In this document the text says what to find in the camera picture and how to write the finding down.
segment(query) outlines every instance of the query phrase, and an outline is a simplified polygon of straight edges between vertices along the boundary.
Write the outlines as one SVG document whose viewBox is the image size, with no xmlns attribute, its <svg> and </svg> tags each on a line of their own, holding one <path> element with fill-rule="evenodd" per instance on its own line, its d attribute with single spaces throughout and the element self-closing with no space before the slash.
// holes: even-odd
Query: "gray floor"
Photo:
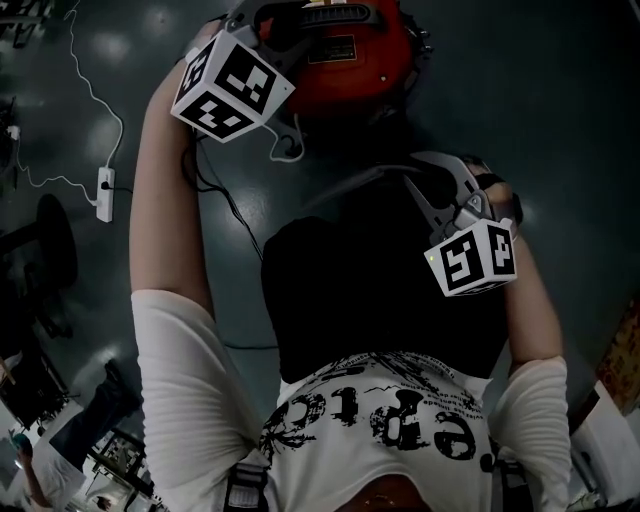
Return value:
<svg viewBox="0 0 640 512">
<path fill-rule="evenodd" d="M 145 107 L 180 48 L 234 2 L 103 0 L 79 7 L 76 51 L 96 93 L 125 122 L 114 167 L 131 186 Z M 22 162 L 35 180 L 65 174 L 95 194 L 117 126 L 89 98 L 69 56 L 69 2 L 46 31 L 19 52 L 0 54 L 0 96 L 17 96 Z M 567 343 L 587 365 L 600 359 L 640 280 L 640 237 L 633 209 L 640 185 L 638 31 L 626 0 L 510 2 L 403 0 L 432 34 L 429 76 L 410 117 L 416 149 L 481 155 L 523 198 L 524 228 Z M 352 163 L 316 148 L 298 165 L 272 164 L 271 136 L 252 132 L 207 154 L 260 243 L 304 215 L 305 199 Z M 82 193 L 61 182 L 34 190 L 24 178 L 5 192 L 0 227 L 29 222 L 38 198 L 56 194 L 69 212 L 80 274 L 64 293 L 72 340 L 44 341 L 69 387 L 88 400 L 100 366 L 116 357 L 139 387 L 129 306 L 131 197 L 116 194 L 112 224 L 95 219 Z M 209 277 L 220 331 L 235 344 L 275 342 L 262 299 L 260 265 L 224 199 L 201 199 Z M 233 354 L 263 416 L 278 386 L 277 354 Z M 572 379 L 583 375 L 571 365 Z"/>
</svg>

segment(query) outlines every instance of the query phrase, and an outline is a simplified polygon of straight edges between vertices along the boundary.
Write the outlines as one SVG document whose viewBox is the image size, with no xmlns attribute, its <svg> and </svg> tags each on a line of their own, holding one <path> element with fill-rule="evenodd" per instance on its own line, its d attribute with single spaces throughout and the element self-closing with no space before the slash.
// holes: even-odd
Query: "power strip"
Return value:
<svg viewBox="0 0 640 512">
<path fill-rule="evenodd" d="M 111 222 L 113 220 L 113 187 L 116 182 L 116 171 L 109 167 L 100 167 L 98 169 L 98 192 L 96 198 L 98 205 L 96 206 L 96 217 L 102 222 Z M 103 183 L 107 183 L 107 188 L 103 188 Z"/>
</svg>

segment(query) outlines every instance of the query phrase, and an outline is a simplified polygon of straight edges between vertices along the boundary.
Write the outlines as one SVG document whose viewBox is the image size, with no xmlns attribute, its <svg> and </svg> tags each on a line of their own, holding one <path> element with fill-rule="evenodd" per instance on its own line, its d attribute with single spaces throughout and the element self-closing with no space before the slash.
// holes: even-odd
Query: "floor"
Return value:
<svg viewBox="0 0 640 512">
<path fill-rule="evenodd" d="M 233 0 L 103 0 L 79 6 L 76 52 L 96 93 L 124 119 L 114 167 L 132 186 L 145 107 L 183 45 Z M 524 232 L 557 306 L 571 354 L 570 379 L 595 367 L 626 302 L 640 284 L 637 202 L 640 167 L 640 23 L 626 0 L 402 0 L 435 47 L 429 76 L 409 109 L 415 149 L 481 155 L 523 199 Z M 2 46 L 0 98 L 17 96 L 21 159 L 34 180 L 64 174 L 95 192 L 96 173 L 117 136 L 91 101 L 69 55 L 72 6 L 59 1 L 46 30 L 16 52 Z M 270 163 L 271 135 L 255 131 L 207 155 L 261 244 L 305 215 L 303 204 L 353 162 L 321 148 L 297 165 Z M 96 220 L 81 191 L 58 181 L 0 198 L 0 228 L 31 221 L 38 198 L 54 193 L 69 213 L 77 283 L 64 292 L 71 340 L 44 340 L 81 402 L 115 357 L 139 389 L 129 306 L 131 197 L 116 193 L 112 224 Z M 201 198 L 209 278 L 219 328 L 237 345 L 272 345 L 260 262 L 224 199 Z M 234 351 L 260 414 L 278 389 L 275 351 Z M 139 430 L 139 418 L 133 430 Z"/>
</svg>

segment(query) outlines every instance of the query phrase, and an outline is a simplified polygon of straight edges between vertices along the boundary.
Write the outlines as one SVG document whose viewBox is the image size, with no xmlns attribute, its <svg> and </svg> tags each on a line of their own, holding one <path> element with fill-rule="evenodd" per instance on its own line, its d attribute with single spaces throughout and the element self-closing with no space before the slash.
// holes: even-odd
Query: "white long-sleeve shirt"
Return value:
<svg viewBox="0 0 640 512">
<path fill-rule="evenodd" d="M 409 478 L 434 511 L 490 510 L 487 380 L 418 354 L 360 354 L 284 387 L 261 428 L 204 309 L 163 291 L 132 302 L 147 457 L 172 512 L 222 510 L 229 470 L 256 448 L 278 512 L 336 510 L 388 474 Z M 562 358 L 532 361 L 489 422 L 540 482 L 542 510 L 567 506 L 565 392 Z"/>
</svg>

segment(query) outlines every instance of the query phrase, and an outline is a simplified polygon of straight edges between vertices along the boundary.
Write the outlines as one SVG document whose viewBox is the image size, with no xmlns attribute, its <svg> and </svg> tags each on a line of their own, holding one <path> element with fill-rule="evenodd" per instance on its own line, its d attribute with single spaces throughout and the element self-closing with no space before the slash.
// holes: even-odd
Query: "white sleeve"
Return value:
<svg viewBox="0 0 640 512">
<path fill-rule="evenodd" d="M 571 442 L 566 391 L 567 365 L 562 357 L 530 361 L 510 377 L 489 417 L 492 437 L 542 486 L 537 509 L 545 512 L 565 511 L 569 504 Z"/>
<path fill-rule="evenodd" d="M 211 315 L 166 291 L 137 291 L 131 302 L 156 492 L 172 512 L 211 512 L 229 469 L 257 446 L 260 422 Z"/>
</svg>

